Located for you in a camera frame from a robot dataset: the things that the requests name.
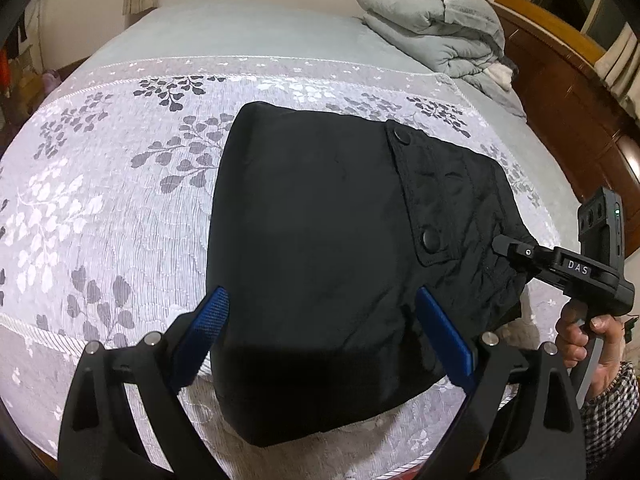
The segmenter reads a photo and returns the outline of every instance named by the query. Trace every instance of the folded comforter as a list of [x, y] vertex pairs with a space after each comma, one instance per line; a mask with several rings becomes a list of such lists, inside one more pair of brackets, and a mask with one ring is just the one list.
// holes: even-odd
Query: folded comforter
[[462, 78], [525, 117], [504, 71], [504, 32], [485, 0], [357, 0], [364, 22], [382, 38], [434, 72]]

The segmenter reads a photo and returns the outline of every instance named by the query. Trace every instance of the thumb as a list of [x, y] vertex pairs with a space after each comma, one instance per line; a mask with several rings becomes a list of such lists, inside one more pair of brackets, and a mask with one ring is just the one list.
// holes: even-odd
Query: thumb
[[622, 349], [623, 326], [613, 316], [598, 316], [591, 319], [591, 329], [604, 336], [604, 346], [600, 357], [600, 364], [607, 365], [620, 361]]

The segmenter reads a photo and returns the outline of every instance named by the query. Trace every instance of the blue gripper pad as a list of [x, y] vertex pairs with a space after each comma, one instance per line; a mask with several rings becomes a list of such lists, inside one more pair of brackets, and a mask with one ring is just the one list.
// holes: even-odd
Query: blue gripper pad
[[474, 354], [435, 298], [425, 287], [415, 295], [415, 315], [449, 380], [466, 393], [475, 387]]
[[194, 319], [174, 352], [169, 387], [176, 394], [195, 380], [228, 315], [229, 296], [221, 286], [194, 311]]

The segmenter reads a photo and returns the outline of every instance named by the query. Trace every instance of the bed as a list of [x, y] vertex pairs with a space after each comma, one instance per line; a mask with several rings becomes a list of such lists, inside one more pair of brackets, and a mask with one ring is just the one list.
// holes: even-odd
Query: bed
[[[86, 341], [134, 344], [201, 300], [216, 165], [235, 113], [254, 100], [395, 118], [492, 156], [539, 243], [578, 250], [578, 201], [526, 123], [360, 20], [229, 2], [154, 10], [46, 99], [0, 166], [0, 396], [52, 456]], [[560, 292], [534, 280], [522, 303], [502, 335], [553, 339]], [[166, 466], [129, 393], [150, 456]], [[428, 457], [462, 400], [445, 378], [371, 420], [261, 449], [222, 419], [208, 361], [180, 394], [233, 479], [391, 478]]]

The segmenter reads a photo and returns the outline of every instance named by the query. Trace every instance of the metal screw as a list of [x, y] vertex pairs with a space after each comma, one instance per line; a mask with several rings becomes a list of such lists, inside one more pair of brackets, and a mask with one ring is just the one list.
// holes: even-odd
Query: metal screw
[[558, 347], [554, 345], [551, 341], [546, 341], [542, 343], [542, 349], [549, 355], [556, 355], [558, 353]]
[[87, 352], [89, 355], [95, 354], [99, 349], [100, 349], [99, 341], [89, 341], [84, 347], [84, 351]]
[[157, 345], [162, 339], [162, 334], [159, 332], [149, 332], [145, 335], [145, 343], [149, 346]]
[[487, 346], [496, 346], [500, 342], [500, 338], [493, 332], [485, 332], [482, 334], [482, 342]]

